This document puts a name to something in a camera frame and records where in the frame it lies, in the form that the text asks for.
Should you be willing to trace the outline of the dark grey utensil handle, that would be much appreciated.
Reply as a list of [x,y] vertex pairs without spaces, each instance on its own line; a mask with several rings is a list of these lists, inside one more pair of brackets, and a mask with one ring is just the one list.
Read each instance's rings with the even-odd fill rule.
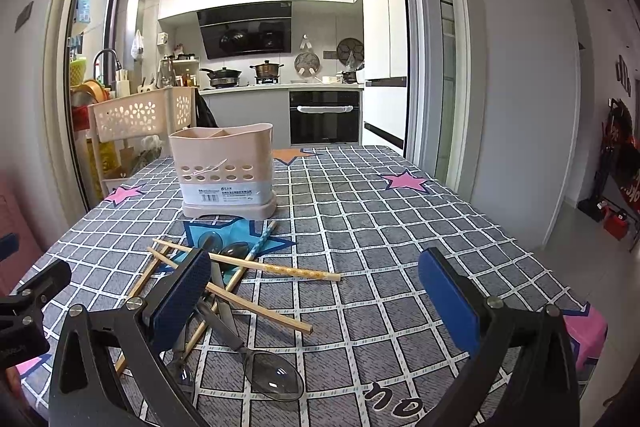
[[[217,261],[212,262],[212,282],[217,287],[224,289],[224,279],[222,278],[220,265]],[[236,329],[235,321],[228,301],[222,299],[221,297],[217,297],[216,300],[218,303],[218,314],[221,318],[221,321],[224,322],[224,325],[227,326],[227,329],[229,329],[229,331],[232,332],[233,335],[238,335],[238,330]]]

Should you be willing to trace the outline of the plain wooden chopstick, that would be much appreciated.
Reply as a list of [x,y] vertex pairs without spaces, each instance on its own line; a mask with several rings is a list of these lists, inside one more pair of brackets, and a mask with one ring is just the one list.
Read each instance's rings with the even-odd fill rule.
[[226,291],[213,283],[201,283],[196,285],[195,288],[199,289],[202,293],[209,293],[220,297],[222,300],[227,301],[227,303],[232,303],[232,305],[235,305],[240,309],[253,312],[271,322],[288,327],[289,329],[294,329],[294,331],[301,332],[303,334],[311,334],[314,330],[312,325],[309,323],[293,319],[293,317],[286,317],[281,313],[259,306],[257,303],[253,303],[253,301],[246,300],[235,295],[231,291]]

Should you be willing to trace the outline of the dark plastic spoon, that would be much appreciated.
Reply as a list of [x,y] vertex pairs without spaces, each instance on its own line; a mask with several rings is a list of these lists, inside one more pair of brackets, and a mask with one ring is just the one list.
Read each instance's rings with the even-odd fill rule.
[[207,231],[198,238],[198,248],[208,251],[212,254],[218,254],[224,247],[220,235],[214,231]]
[[[232,259],[245,259],[249,252],[250,245],[246,242],[234,242],[222,248],[219,254]],[[236,268],[236,265],[228,262],[219,261],[219,264],[222,271],[231,271]]]

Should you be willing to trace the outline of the blue patterned chopstick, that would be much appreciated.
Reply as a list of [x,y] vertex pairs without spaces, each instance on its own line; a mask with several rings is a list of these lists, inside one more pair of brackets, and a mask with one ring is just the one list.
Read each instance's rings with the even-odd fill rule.
[[[260,236],[258,243],[248,252],[245,258],[245,261],[250,261],[250,262],[254,261],[254,259],[258,256],[258,254],[262,251],[262,247],[264,247],[265,241],[269,239],[269,236],[276,228],[277,228],[276,221],[268,222],[268,225],[266,225],[265,230],[262,232],[262,236]],[[242,265],[242,267],[239,267],[239,269],[237,269],[234,272],[229,283],[227,284],[226,291],[234,291],[236,286],[238,286],[238,284],[240,283],[240,280],[242,280],[242,278],[244,277],[244,274],[247,270],[248,268],[245,265]],[[208,329],[208,326],[204,321],[201,321],[201,323],[198,324],[198,328],[195,329],[190,340],[186,343],[186,352],[184,352],[184,355],[186,357],[190,355],[192,350],[196,347],[198,342],[201,340],[201,338],[205,334],[206,329]]]

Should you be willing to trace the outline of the wooden chopstick patterned tip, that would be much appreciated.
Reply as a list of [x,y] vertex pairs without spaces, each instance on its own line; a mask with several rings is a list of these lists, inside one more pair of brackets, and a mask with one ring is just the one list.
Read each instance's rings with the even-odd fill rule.
[[[170,248],[177,248],[178,251],[183,251],[184,253],[190,253],[191,249],[188,247],[183,247],[181,245],[177,245],[174,243],[169,243],[160,239],[160,245],[168,246]],[[165,265],[170,265],[171,268],[175,268],[177,263],[174,260],[168,259],[166,256],[160,254],[159,251],[152,247],[146,247],[146,249],[157,259],[160,259],[161,262],[165,263]],[[299,269],[292,267],[285,267],[284,265],[270,265],[269,263],[264,262],[256,262],[252,260],[246,259],[236,259],[228,256],[218,255],[218,254],[208,254],[209,258],[218,262],[227,263],[227,265],[234,265],[235,267],[242,267],[246,269],[252,269],[255,271],[264,271],[279,275],[284,275],[285,277],[301,277],[302,279],[314,279],[320,281],[331,281],[331,282],[341,282],[342,274],[326,272],[326,271],[317,271],[317,270],[309,270],[309,269]]]

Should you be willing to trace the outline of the black kitchen faucet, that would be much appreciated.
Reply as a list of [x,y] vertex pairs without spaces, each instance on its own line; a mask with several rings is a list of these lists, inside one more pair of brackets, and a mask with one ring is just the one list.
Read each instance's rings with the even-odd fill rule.
[[122,62],[114,49],[99,50],[93,57],[92,78],[100,80],[105,88],[115,88],[118,73],[122,70]]

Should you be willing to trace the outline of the red fire extinguisher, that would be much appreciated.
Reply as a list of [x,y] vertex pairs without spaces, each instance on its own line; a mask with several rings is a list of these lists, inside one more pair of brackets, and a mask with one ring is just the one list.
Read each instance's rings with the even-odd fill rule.
[[628,233],[629,219],[628,213],[625,210],[608,210],[604,219],[603,228],[608,234],[615,237],[618,241],[621,241]]

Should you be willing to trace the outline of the grey checked tablecloth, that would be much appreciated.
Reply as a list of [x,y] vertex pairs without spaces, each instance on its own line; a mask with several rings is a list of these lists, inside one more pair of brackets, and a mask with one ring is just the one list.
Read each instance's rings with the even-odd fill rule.
[[[424,178],[422,188],[387,188],[384,174]],[[186,245],[202,226],[181,211],[172,160],[157,159],[132,180],[140,194],[101,202],[32,266],[32,277],[62,259],[72,280],[44,310],[51,349],[26,369],[27,400],[48,416],[53,355],[67,311],[119,307],[152,260],[154,239]],[[538,311],[553,303],[570,326],[596,326],[596,347],[578,373],[589,381],[606,338],[606,322],[533,254],[467,202],[387,147],[303,150],[274,162],[276,233],[259,261],[341,273],[339,282],[247,271],[240,297],[311,324],[310,335],[233,310],[247,347],[283,355],[302,375],[305,393],[278,404],[250,391],[239,357],[210,331],[196,334],[188,361],[192,403],[209,426],[410,426],[431,410],[467,355],[454,344],[419,279],[418,258],[435,247],[485,295],[510,308]]]

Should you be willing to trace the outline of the pink utensil holder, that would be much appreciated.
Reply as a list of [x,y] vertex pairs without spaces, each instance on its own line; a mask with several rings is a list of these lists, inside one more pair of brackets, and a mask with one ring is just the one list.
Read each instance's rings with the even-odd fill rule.
[[277,208],[272,188],[272,124],[188,128],[169,137],[182,212],[190,219],[266,220]]

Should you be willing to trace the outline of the beige perforated storage cart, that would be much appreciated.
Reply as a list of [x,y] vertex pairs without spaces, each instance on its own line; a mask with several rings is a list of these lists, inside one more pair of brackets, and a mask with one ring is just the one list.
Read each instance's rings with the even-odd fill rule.
[[171,135],[196,123],[196,89],[168,87],[114,98],[88,106],[89,138],[96,172],[106,197],[111,193],[102,168],[100,143],[127,141],[149,135]]

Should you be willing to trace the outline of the black bag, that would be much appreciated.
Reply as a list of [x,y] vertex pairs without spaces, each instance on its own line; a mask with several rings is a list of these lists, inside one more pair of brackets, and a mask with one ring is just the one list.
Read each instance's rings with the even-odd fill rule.
[[196,125],[202,128],[217,128],[217,121],[200,92],[195,91]]

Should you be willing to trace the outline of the black wok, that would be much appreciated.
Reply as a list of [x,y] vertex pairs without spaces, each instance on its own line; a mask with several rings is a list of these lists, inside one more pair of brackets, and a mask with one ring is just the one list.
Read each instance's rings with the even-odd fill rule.
[[239,70],[227,67],[220,69],[201,68],[201,72],[204,72],[209,80],[209,86],[214,89],[235,87],[241,76]]

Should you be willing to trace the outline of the black built-in oven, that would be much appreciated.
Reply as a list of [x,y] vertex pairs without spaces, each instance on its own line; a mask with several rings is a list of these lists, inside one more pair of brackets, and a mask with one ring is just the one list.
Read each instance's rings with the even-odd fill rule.
[[360,141],[359,91],[291,91],[288,98],[292,144]]

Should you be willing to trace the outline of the bronze cooking pot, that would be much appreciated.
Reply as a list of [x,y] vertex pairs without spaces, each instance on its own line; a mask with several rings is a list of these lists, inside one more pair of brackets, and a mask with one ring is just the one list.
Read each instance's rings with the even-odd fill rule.
[[262,64],[250,65],[255,73],[257,84],[277,84],[280,81],[280,72],[283,64],[271,63],[269,61]]

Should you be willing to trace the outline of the black range hood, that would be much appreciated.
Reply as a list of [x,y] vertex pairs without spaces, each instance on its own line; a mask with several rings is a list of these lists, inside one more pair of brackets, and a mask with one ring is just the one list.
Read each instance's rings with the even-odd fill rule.
[[217,6],[196,12],[209,60],[291,52],[292,2]]

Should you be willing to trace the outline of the white refrigerator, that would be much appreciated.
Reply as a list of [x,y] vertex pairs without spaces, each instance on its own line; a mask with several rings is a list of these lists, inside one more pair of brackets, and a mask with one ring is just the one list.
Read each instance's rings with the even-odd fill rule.
[[360,0],[363,9],[362,142],[405,150],[408,105],[406,0]]

